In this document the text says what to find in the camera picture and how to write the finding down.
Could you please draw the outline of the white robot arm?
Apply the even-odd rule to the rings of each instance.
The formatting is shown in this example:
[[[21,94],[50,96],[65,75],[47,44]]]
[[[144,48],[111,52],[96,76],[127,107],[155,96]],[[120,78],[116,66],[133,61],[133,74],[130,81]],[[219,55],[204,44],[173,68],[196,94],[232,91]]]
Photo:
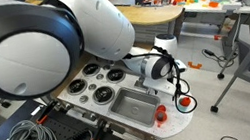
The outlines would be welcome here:
[[[0,97],[35,99],[58,88],[82,53],[124,61],[145,84],[173,97],[181,83],[167,82],[182,66],[166,46],[134,47],[135,30],[108,0],[0,0]]]

